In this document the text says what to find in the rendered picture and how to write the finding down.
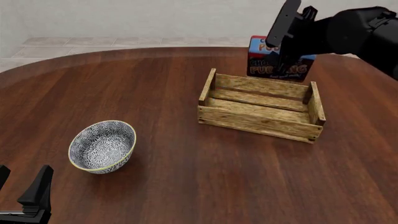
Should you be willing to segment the wooden slat tray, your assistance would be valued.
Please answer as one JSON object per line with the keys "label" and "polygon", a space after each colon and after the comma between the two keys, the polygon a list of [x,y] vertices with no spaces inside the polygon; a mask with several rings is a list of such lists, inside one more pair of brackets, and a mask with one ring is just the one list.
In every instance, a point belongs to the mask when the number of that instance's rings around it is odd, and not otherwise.
{"label": "wooden slat tray", "polygon": [[231,76],[212,68],[198,99],[198,122],[313,143],[326,116],[316,82]]}

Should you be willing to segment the chocolate pudding box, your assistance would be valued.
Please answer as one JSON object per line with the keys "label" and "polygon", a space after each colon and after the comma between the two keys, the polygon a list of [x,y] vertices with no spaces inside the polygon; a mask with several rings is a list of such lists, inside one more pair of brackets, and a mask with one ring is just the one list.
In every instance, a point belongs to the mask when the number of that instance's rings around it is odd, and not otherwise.
{"label": "chocolate pudding box", "polygon": [[250,39],[248,48],[247,76],[285,80],[287,82],[304,82],[311,69],[316,55],[303,55],[284,73],[277,73],[279,48],[266,45],[266,37],[254,35]]}

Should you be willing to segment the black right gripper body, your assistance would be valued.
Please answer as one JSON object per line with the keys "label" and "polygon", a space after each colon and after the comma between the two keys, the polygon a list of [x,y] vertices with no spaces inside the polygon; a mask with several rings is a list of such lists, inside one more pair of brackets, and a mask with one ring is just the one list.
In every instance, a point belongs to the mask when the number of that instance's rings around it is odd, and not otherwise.
{"label": "black right gripper body", "polygon": [[295,18],[280,45],[281,59],[298,59],[303,55],[329,54],[327,29],[330,18],[318,21]]}

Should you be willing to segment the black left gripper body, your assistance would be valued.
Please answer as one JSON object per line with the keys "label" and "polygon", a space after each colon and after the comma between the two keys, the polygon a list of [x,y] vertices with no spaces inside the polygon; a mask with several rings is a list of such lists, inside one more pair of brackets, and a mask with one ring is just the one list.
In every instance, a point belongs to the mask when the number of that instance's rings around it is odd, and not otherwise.
{"label": "black left gripper body", "polygon": [[39,209],[33,212],[0,211],[0,224],[48,224],[51,212]]}

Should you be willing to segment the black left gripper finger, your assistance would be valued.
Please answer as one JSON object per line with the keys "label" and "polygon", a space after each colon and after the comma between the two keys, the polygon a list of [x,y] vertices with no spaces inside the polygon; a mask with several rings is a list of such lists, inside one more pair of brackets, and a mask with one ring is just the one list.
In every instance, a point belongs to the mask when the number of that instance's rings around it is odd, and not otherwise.
{"label": "black left gripper finger", "polygon": [[0,190],[6,183],[6,180],[8,179],[10,173],[11,173],[11,170],[8,167],[6,167],[4,165],[0,165]]}
{"label": "black left gripper finger", "polygon": [[29,188],[17,199],[23,210],[50,210],[53,169],[44,165]]}

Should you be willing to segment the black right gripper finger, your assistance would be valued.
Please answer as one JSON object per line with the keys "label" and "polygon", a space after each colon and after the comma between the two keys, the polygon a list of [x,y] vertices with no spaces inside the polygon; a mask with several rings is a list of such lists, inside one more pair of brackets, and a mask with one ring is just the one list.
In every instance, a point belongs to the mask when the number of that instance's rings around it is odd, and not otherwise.
{"label": "black right gripper finger", "polygon": [[277,65],[275,66],[276,74],[284,74],[294,64],[294,56],[279,52]]}

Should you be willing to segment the blue white patterned bowl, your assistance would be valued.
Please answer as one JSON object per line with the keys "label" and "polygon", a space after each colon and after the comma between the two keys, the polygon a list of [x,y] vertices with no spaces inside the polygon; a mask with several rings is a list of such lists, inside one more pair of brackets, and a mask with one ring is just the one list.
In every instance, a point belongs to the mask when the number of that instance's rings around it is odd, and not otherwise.
{"label": "blue white patterned bowl", "polygon": [[92,174],[108,174],[124,166],[132,156],[137,136],[123,121],[102,121],[74,137],[68,149],[73,166]]}

